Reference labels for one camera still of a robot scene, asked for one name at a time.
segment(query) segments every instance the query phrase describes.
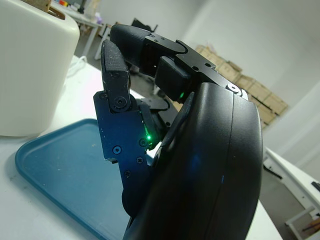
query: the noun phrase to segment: white wall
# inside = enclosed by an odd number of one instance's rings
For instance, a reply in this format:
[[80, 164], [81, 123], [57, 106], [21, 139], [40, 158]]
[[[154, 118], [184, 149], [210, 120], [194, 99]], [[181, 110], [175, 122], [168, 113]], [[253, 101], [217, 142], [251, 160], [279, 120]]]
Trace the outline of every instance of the white wall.
[[164, 37], [180, 39], [205, 0], [101, 0], [104, 23], [131, 25], [137, 18]]
[[320, 81], [263, 135], [266, 146], [318, 180], [320, 180], [319, 93]]
[[213, 44], [289, 104], [265, 146], [320, 180], [320, 43], [278, 0], [208, 0], [183, 40]]
[[310, 41], [277, 4], [209, 0], [183, 40], [192, 47], [212, 43], [219, 55], [271, 87]]
[[270, 90], [291, 108], [320, 81], [320, 43], [311, 39]]

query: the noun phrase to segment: desk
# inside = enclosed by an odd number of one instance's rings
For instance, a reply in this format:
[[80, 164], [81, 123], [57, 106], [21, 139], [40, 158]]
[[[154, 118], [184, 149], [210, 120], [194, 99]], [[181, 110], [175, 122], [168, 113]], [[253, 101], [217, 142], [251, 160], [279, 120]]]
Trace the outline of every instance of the desk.
[[65, 6], [62, 6], [62, 5], [60, 5], [60, 4], [58, 4], [58, 3], [54, 2], [54, 1], [51, 2], [51, 7], [59, 10], [60, 12], [63, 12], [64, 14], [69, 15], [77, 23], [85, 24], [85, 25], [88, 25], [88, 26], [92, 27], [92, 30], [90, 32], [90, 36], [89, 36], [88, 40], [86, 41], [85, 47], [84, 47], [83, 52], [82, 52], [82, 56], [87, 56], [87, 54], [89, 52], [89, 49], [90, 49], [90, 47], [92, 45], [92, 42], [94, 41], [94, 38], [96, 36], [98, 27], [102, 27], [102, 25], [90, 20], [85, 15], [83, 15], [83, 14], [77, 12], [77, 11], [74, 11], [74, 10], [72, 10], [70, 8], [67, 8]]
[[[67, 78], [47, 134], [84, 118], [96, 118], [93, 95], [103, 89], [101, 72], [89, 64]], [[134, 91], [135, 98], [141, 95]], [[0, 232], [5, 240], [96, 240], [16, 170], [15, 153], [31, 138], [0, 136]], [[247, 240], [281, 240], [259, 202]]]
[[[280, 168], [282, 172], [289, 178], [292, 183], [299, 188], [299, 190], [303, 193], [303, 195], [309, 199], [312, 206], [308, 207], [306, 210], [300, 212], [296, 216], [290, 218], [285, 223], [289, 226], [292, 232], [295, 234], [298, 240], [302, 240], [298, 231], [295, 229], [293, 222], [305, 214], [310, 213], [313, 210], [317, 210], [320, 212], [320, 191], [318, 191], [313, 185], [312, 182], [318, 182], [313, 177], [306, 174], [304, 171], [294, 166], [274, 151], [270, 150], [266, 147], [265, 155]], [[307, 240], [319, 240], [320, 239], [320, 231], [308, 237]]]

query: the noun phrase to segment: gray floor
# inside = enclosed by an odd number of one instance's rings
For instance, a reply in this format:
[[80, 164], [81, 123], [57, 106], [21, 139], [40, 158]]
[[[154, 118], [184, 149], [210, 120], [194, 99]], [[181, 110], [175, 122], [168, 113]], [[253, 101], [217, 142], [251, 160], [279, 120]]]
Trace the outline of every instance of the gray floor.
[[[84, 46], [87, 42], [88, 36], [81, 36], [78, 46], [75, 50], [75, 55], [80, 57]], [[100, 69], [100, 60], [95, 60], [97, 48], [99, 46], [101, 38], [96, 37], [87, 55], [89, 64], [93, 65], [97, 69]], [[131, 88], [146, 98], [153, 98], [153, 82], [147, 77], [141, 77], [140, 75], [131, 76]], [[276, 177], [268, 172], [263, 171], [262, 174], [262, 186], [260, 193], [260, 201], [264, 208], [272, 219], [277, 230], [281, 234], [284, 240], [296, 240], [291, 230], [285, 226], [285, 221], [294, 215], [298, 214], [304, 208], [294, 198], [290, 191], [281, 184]], [[311, 217], [306, 215], [294, 223], [294, 225], [300, 230], [305, 228], [311, 221]], [[309, 234], [312, 234], [313, 230], [301, 232], [301, 235], [306, 238]]]
[[[284, 240], [297, 239], [291, 230], [285, 225], [285, 222], [294, 215], [303, 211], [304, 208], [302, 205], [300, 205], [300, 203], [285, 185], [280, 183], [275, 176], [266, 171], [263, 171], [262, 173], [260, 201], [282, 238]], [[311, 221], [312, 218], [310, 215], [305, 215], [294, 222], [294, 226], [299, 230], [300, 235], [303, 238], [308, 237], [314, 232], [312, 229], [302, 232], [302, 229], [305, 228]]]

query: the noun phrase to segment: stack of cardboard boxes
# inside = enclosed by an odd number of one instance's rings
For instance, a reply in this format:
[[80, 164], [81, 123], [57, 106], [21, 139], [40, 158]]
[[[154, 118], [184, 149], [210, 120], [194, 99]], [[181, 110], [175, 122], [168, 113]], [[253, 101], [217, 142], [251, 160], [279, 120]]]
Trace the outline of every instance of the stack of cardboard boxes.
[[263, 84], [252, 77], [243, 75], [242, 69], [231, 61], [226, 61], [208, 47], [199, 45], [196, 51], [215, 64], [215, 70], [227, 80], [246, 90], [249, 101], [256, 104], [262, 128], [270, 125], [276, 117], [282, 115], [288, 105]]

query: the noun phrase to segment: black plastic casing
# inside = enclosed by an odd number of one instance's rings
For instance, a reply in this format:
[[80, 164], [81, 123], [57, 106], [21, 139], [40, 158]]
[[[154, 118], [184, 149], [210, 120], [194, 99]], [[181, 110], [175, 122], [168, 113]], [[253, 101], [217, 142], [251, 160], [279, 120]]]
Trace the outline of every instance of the black plastic casing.
[[155, 180], [125, 240], [244, 240], [259, 199], [256, 106], [202, 83], [188, 118], [159, 149]]

